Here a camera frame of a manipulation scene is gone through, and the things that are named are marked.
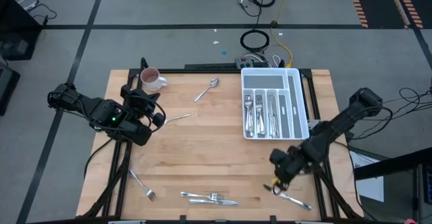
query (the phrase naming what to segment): coffee cup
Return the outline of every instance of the coffee cup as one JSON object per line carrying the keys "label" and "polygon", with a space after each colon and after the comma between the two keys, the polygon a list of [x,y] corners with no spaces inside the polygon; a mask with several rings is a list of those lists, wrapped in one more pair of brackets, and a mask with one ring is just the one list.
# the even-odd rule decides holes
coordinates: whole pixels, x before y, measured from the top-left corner
{"label": "coffee cup", "polygon": [[140,74],[140,79],[144,87],[150,91],[157,91],[162,86],[168,86],[167,79],[161,77],[159,70],[156,68],[146,68]]}

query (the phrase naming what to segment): butter knife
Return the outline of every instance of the butter knife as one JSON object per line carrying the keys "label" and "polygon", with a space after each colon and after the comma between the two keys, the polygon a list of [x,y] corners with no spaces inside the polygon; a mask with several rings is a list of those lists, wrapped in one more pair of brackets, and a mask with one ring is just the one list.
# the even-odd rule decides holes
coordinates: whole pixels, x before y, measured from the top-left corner
{"label": "butter knife", "polygon": [[[270,191],[270,193],[274,194],[274,193],[273,193],[273,189],[272,189],[272,187],[267,186],[267,185],[265,185],[265,184],[263,184],[263,186],[264,186],[264,189],[266,189],[266,190]],[[279,196],[280,196],[281,198],[284,198],[284,199],[286,199],[286,200],[289,200],[289,201],[293,202],[294,204],[297,204],[298,206],[302,207],[302,208],[305,209],[305,210],[308,210],[308,211],[311,211],[311,210],[312,210],[312,207],[311,207],[310,205],[308,205],[308,204],[306,204],[306,203],[303,203],[303,202],[301,202],[301,201],[299,201],[299,200],[297,200],[297,199],[295,199],[295,198],[289,197],[288,195],[286,195],[286,194],[284,194],[284,193],[280,193]]]}
{"label": "butter knife", "polygon": [[238,206],[238,203],[233,200],[198,200],[198,199],[189,199],[189,204],[218,204],[224,206]]}

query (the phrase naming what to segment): wooden tabletop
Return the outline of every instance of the wooden tabletop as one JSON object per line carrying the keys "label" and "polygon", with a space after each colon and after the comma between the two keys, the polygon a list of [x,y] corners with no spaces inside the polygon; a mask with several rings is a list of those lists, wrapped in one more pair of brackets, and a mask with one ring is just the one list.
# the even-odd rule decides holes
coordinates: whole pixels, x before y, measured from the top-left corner
{"label": "wooden tabletop", "polygon": [[[120,88],[127,82],[128,70],[113,70],[105,97],[122,102]],[[178,220],[320,220],[317,194],[312,175],[299,175],[291,183],[287,195],[313,207],[306,211],[295,204],[273,196],[263,188],[271,184],[274,168],[269,162],[274,148],[288,149],[295,141],[246,140],[242,133],[242,98],[240,74],[165,74],[169,86],[159,92],[158,103],[167,117],[191,113],[192,116],[171,121],[154,133],[145,146],[133,144],[130,168],[156,192],[151,202],[138,183],[129,177],[126,184],[123,219]],[[212,88],[199,102],[194,97],[202,92],[211,78],[220,85]],[[339,113],[329,71],[313,70],[313,81],[321,119],[332,119]],[[309,111],[311,102],[306,91]],[[105,133],[95,136],[93,150],[107,140]],[[77,215],[85,213],[107,185],[114,143],[95,155],[88,166]],[[333,180],[342,196],[358,213],[354,176],[348,151],[332,144],[330,163]],[[327,214],[331,216],[327,190]],[[191,205],[180,192],[195,194],[221,193],[239,206]],[[113,193],[113,203],[117,189]],[[111,205],[113,214],[115,204]]]}

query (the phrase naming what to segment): floor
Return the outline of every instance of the floor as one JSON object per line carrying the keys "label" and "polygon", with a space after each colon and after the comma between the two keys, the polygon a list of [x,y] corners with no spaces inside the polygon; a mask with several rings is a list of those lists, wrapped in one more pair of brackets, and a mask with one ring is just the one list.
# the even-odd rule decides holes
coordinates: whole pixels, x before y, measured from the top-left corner
{"label": "floor", "polygon": [[[40,1],[58,13],[50,25],[256,22],[236,5],[236,0],[101,0],[95,7],[97,0]],[[268,24],[278,9],[279,5],[264,9],[259,23]],[[283,10],[280,24],[360,24],[352,0],[287,0]],[[257,9],[251,4],[249,11],[254,13]],[[45,12],[40,9],[34,14]],[[53,120],[60,118],[46,102],[46,94],[67,80],[73,65],[79,65],[74,80],[78,90],[94,97],[104,95],[111,69],[138,67],[141,57],[154,67],[183,68],[191,63],[231,63],[246,52],[239,40],[247,29],[213,29],[212,25],[201,26],[202,29],[193,26],[187,27],[190,29],[155,26],[142,30],[124,26],[106,30],[89,30],[87,26],[59,28],[63,29],[43,30],[30,61],[10,62],[22,77],[6,115],[0,117],[0,175],[3,176],[0,223],[17,221],[41,153],[49,152],[50,143],[53,144],[45,171],[35,175],[41,176],[41,181],[38,188],[33,188],[36,192],[30,211],[28,216],[24,212],[20,218],[35,222],[75,216],[83,169],[95,133],[86,122],[72,115],[63,115],[58,129],[52,128]],[[432,31],[421,30],[421,33],[432,44]],[[403,87],[425,92],[431,86],[431,67],[412,30],[323,26],[276,30],[276,34],[292,50],[294,67],[330,70],[340,109],[348,105],[349,96],[360,87],[372,88],[386,101],[398,98],[398,91]],[[262,42],[261,37],[251,36],[246,43],[253,46]],[[288,57],[272,40],[266,54]],[[398,101],[388,107],[395,111],[402,105]],[[381,133],[353,141],[352,145],[387,157],[429,147],[430,118],[428,110],[411,113],[392,121]],[[359,133],[370,126],[370,122],[360,123],[353,131]],[[57,130],[54,138],[49,136],[50,129]],[[409,173],[399,173],[385,177],[385,203],[366,198],[362,202],[377,217],[399,221],[410,217],[411,191]],[[422,208],[422,216],[432,213],[427,205]]]}

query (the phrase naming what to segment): white cutlery organizer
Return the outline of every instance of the white cutlery organizer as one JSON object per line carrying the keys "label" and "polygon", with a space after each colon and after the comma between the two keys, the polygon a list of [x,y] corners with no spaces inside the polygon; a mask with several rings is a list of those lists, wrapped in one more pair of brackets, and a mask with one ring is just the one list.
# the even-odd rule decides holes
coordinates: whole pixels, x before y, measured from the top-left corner
{"label": "white cutlery organizer", "polygon": [[[304,140],[309,137],[300,80],[298,69],[242,69],[243,135],[245,138],[251,140]],[[250,110],[245,106],[246,95],[249,95],[252,101]],[[262,104],[262,113],[259,113],[260,109],[257,110],[257,105],[260,104]],[[252,119],[252,127],[246,122],[248,117]],[[261,118],[264,125],[260,127]]]}

